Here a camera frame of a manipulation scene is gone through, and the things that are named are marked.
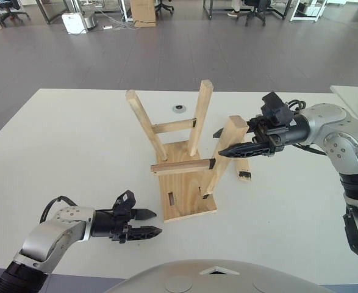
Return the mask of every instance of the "wooden board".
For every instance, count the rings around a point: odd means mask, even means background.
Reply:
[[[189,155],[188,141],[164,146],[168,160],[162,161],[157,155],[159,164],[200,158],[198,152],[192,157]],[[201,180],[208,172],[211,170],[159,176],[164,222],[217,211],[213,196],[204,200],[200,194]]]
[[[202,81],[201,88],[199,90],[198,102],[195,108],[196,123],[195,127],[191,130],[190,139],[188,140],[188,152],[190,156],[194,156],[198,150],[199,139],[201,137],[213,89],[214,86],[211,81],[208,79]]]
[[[150,171],[157,176],[189,173],[212,169],[214,163],[214,159],[193,160],[175,163],[164,162],[163,164],[150,166]]]
[[[231,161],[231,158],[220,156],[218,152],[231,145],[242,142],[248,129],[249,126],[240,116],[229,116],[212,156],[215,158],[214,168],[210,173],[205,174],[202,180],[201,195],[203,198],[208,198],[213,194],[215,186],[218,184],[227,165],[229,165]]]
[[[237,172],[238,180],[250,181],[252,180],[251,167],[248,158],[233,159],[235,162],[235,171]]]
[[[177,131],[183,129],[190,129],[195,125],[195,118],[180,120],[180,121],[173,121],[168,123],[161,123],[155,124],[152,126],[154,133],[163,133],[163,132],[170,132],[170,131]]]
[[[149,116],[146,114],[145,109],[143,108],[136,92],[134,90],[128,90],[126,92],[126,99],[130,104],[131,109],[134,111],[135,116],[137,116],[138,121],[140,122],[145,134],[148,136],[148,139],[152,143],[152,146],[156,150],[158,156],[161,157],[163,161],[165,161],[166,152],[163,144],[160,138],[154,133]]]

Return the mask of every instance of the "gray floor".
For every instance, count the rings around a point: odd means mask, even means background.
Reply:
[[[200,0],[174,0],[156,28],[69,36],[60,19],[32,20],[0,31],[0,129],[39,88],[329,92],[358,86],[358,4],[329,6],[318,23],[267,16],[267,26],[224,13],[212,21]],[[229,1],[216,5],[229,6]],[[99,17],[100,27],[108,24]],[[51,276],[44,292],[103,292],[118,280]],[[334,286],[358,292],[357,286]]]

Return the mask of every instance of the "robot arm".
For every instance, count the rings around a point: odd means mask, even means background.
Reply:
[[[336,105],[317,104],[305,109],[304,102],[292,101],[303,104],[293,111],[273,92],[263,100],[262,115],[248,123],[255,135],[253,142],[233,145],[220,155],[272,156],[286,145],[327,155],[340,174],[346,201],[345,231],[351,250],[358,254],[358,120]],[[311,148],[311,144],[324,153]]]
[[[1,275],[0,293],[39,292],[47,276],[75,242],[109,237],[125,243],[160,234],[162,230],[153,226],[133,228],[128,225],[130,219],[146,220],[156,216],[148,209],[132,209],[134,204],[134,194],[128,190],[116,199],[112,209],[69,206],[59,210],[28,235],[22,249]]]

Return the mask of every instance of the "white table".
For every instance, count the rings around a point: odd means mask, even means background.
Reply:
[[[163,262],[216,258],[261,264],[318,284],[358,283],[358,256],[344,233],[343,189],[326,157],[292,146],[272,158],[254,157],[250,183],[239,181],[231,164],[215,189],[216,214],[163,224],[158,179],[149,171],[154,150],[124,94],[41,89],[0,131],[0,267],[12,260],[49,200],[66,195],[80,206],[109,208],[130,189],[136,207],[158,214],[142,225],[163,233],[123,245],[105,238],[75,244],[55,273],[128,278]],[[212,154],[217,143],[212,134],[227,116],[255,116],[264,94],[213,94],[199,145],[202,157]],[[152,122],[163,123],[192,118],[198,94],[138,95]],[[280,96],[304,99],[308,106],[346,107],[335,94]],[[185,105],[186,113],[173,113],[176,104]],[[161,137],[185,140],[188,132]]]
[[[332,85],[332,92],[338,95],[358,117],[358,87]]]

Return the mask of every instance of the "round grommet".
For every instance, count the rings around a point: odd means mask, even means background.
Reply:
[[[184,293],[192,288],[192,280],[186,276],[175,276],[167,279],[165,289],[169,293]]]
[[[187,110],[187,108],[184,105],[176,105],[173,106],[172,111],[175,113],[184,113]]]

